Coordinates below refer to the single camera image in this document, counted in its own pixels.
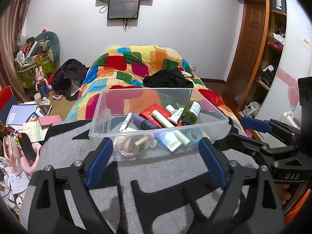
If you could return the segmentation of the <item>person's right hand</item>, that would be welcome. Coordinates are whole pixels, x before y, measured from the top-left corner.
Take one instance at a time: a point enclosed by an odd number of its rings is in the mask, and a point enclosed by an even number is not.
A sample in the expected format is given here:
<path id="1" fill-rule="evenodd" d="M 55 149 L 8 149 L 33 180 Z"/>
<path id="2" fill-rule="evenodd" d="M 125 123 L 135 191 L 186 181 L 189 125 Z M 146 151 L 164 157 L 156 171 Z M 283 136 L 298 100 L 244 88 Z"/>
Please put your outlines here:
<path id="1" fill-rule="evenodd" d="M 282 205 L 284 205 L 291 198 L 291 194 L 287 191 L 289 186 L 289 184 L 276 184 L 276 190 Z"/>

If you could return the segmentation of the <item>orange sleeve forearm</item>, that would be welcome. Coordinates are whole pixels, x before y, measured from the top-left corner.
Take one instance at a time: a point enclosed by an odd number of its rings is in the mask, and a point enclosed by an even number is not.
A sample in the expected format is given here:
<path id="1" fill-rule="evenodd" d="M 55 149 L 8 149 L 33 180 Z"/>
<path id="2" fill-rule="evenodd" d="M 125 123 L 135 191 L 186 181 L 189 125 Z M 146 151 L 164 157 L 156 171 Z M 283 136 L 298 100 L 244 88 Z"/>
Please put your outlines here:
<path id="1" fill-rule="evenodd" d="M 294 207 L 285 215 L 284 220 L 285 220 L 285 226 L 288 226 L 295 216 L 298 214 L 299 210 L 303 207 L 305 202 L 307 201 L 309 195 L 311 193 L 311 189 L 308 189 L 305 195 L 296 203 Z"/>

